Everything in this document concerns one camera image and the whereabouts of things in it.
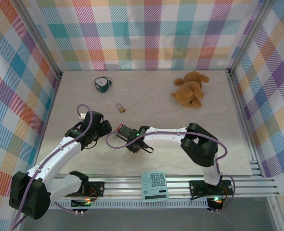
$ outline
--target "alarm clock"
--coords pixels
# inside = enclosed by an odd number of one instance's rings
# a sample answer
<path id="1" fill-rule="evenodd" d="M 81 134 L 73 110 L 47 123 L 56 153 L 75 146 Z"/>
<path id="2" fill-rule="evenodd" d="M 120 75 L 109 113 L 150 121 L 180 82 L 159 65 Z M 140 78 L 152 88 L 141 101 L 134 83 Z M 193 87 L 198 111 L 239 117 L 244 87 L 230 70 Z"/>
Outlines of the alarm clock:
<path id="1" fill-rule="evenodd" d="M 94 80 L 95 87 L 100 92 L 106 92 L 112 85 L 112 81 L 108 80 L 107 77 L 99 77 Z"/>

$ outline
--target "marble floor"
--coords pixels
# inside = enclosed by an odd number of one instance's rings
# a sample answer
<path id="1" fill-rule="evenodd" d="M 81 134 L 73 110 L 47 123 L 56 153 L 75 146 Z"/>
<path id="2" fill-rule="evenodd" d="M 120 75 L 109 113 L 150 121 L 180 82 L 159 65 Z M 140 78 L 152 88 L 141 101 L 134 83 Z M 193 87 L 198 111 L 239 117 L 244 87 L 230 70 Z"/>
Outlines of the marble floor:
<path id="1" fill-rule="evenodd" d="M 90 106 L 109 120 L 113 130 L 121 123 L 131 128 L 183 128 L 197 123 L 216 136 L 228 148 L 228 155 L 219 161 L 221 172 L 233 175 L 252 175 L 249 149 L 243 138 L 234 102 L 224 71 L 200 71 L 208 75 L 203 85 L 202 108 L 178 106 L 170 93 L 177 90 L 176 78 L 189 71 L 88 71 L 65 72 L 57 93 L 37 163 L 53 150 L 68 129 L 80 121 L 76 107 Z M 110 77 L 112 86 L 106 93 L 95 89 L 94 79 Z M 120 113 L 116 103 L 126 112 Z M 110 137 L 114 146 L 125 142 Z M 202 170 L 181 148 L 156 148 L 152 154 L 143 150 L 131 153 L 126 148 L 111 149 L 101 138 L 95 148 L 84 150 L 71 159 L 60 173 L 77 170 L 85 174 L 140 174 L 162 170 L 166 174 L 202 175 Z"/>

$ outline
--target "calculator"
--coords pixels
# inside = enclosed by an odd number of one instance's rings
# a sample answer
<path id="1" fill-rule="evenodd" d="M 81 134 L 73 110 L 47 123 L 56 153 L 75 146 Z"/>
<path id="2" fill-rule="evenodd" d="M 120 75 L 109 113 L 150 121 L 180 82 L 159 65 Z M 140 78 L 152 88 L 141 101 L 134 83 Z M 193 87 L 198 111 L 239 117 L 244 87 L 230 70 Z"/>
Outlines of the calculator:
<path id="1" fill-rule="evenodd" d="M 141 174 L 142 200 L 156 202 L 169 199 L 166 175 L 164 172 L 147 172 Z"/>

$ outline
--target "brass padlock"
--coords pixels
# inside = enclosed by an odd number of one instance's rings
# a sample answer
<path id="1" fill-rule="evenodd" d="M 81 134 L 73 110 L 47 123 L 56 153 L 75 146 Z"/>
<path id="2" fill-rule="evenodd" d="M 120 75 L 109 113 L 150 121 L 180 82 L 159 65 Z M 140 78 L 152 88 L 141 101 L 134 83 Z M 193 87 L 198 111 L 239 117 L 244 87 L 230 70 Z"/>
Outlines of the brass padlock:
<path id="1" fill-rule="evenodd" d="M 126 111 L 126 109 L 120 103 L 117 103 L 116 106 L 121 113 Z"/>

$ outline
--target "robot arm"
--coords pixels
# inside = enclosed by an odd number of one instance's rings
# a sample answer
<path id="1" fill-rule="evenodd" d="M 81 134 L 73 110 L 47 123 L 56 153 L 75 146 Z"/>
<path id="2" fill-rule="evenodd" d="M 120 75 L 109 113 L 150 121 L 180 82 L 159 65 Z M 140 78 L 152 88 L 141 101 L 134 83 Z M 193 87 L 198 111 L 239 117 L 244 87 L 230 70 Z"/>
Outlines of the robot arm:
<path id="1" fill-rule="evenodd" d="M 217 140 L 216 137 L 197 124 L 190 123 L 187 128 L 179 129 L 140 127 L 139 130 L 131 129 L 125 125 L 120 125 L 117 130 L 118 133 L 116 136 L 127 143 L 143 134 L 152 134 L 141 137 L 131 145 L 127 146 L 127 149 L 131 152 L 136 153 L 140 149 L 143 149 L 151 153 L 149 150 L 153 151 L 154 147 L 181 147 L 191 160 L 202 167 L 205 183 L 217 186 L 221 180 L 221 175 L 218 173 L 217 165 L 215 164 L 218 151 L 217 143 L 206 138 L 199 138 L 194 135 L 185 134 L 186 132 L 196 132 Z"/>
<path id="2" fill-rule="evenodd" d="M 17 172 L 12 178 L 11 193 L 9 204 L 15 209 L 19 209 L 22 203 L 23 195 L 31 178 L 36 172 L 38 174 L 34 181 L 30 184 L 26 200 L 22 207 L 22 212 L 33 219 L 41 218 L 48 210 L 51 203 L 55 200 L 75 192 L 82 192 L 87 195 L 88 189 L 85 187 L 88 177 L 82 173 L 73 171 L 63 179 L 53 179 L 56 174 L 65 166 L 65 164 L 81 152 L 85 147 L 93 141 L 97 141 L 100 137 L 109 134 L 112 131 L 109 121 L 103 120 L 103 115 L 92 111 L 92 122 L 90 124 L 90 113 L 88 112 L 84 120 L 76 124 L 67 131 L 57 149 L 61 150 L 52 157 L 48 155 L 46 159 L 31 168 L 27 173 Z M 180 129 L 156 129 L 151 127 L 141 127 L 139 131 L 121 125 L 118 129 L 117 136 L 125 140 L 127 143 L 133 141 L 140 135 L 153 133 L 153 135 L 141 137 L 135 142 L 127 146 L 127 148 L 136 153 L 140 149 L 148 152 L 154 150 L 151 146 L 181 146 L 188 156 L 203 169 L 205 182 L 210 186 L 218 185 L 221 176 L 214 164 L 218 145 L 216 142 L 207 138 L 199 138 L 198 142 L 194 142 L 198 137 L 192 134 L 184 134 L 184 132 L 196 132 L 204 134 L 216 140 L 214 136 L 197 124 L 189 124 L 187 128 Z"/>
<path id="3" fill-rule="evenodd" d="M 41 218 L 48 210 L 50 204 L 63 196 L 77 191 L 81 191 L 84 194 L 88 192 L 88 189 L 84 187 L 84 185 L 87 185 L 85 182 L 88 182 L 88 177 L 84 174 L 73 171 L 63 179 L 54 180 L 53 178 L 71 158 L 80 153 L 93 141 L 97 141 L 100 137 L 112 131 L 109 121 L 104 121 L 103 115 L 98 112 L 92 111 L 90 126 L 89 123 L 90 113 L 88 112 L 82 122 L 67 131 L 60 144 L 44 160 L 29 169 L 27 173 L 17 172 L 13 176 L 9 199 L 11 207 L 19 209 L 26 186 L 37 171 L 39 172 L 31 183 L 22 208 L 22 212 L 33 219 Z M 73 141 L 85 130 L 87 132 L 81 138 Z M 45 164 L 40 169 L 39 166 L 43 162 Z"/>

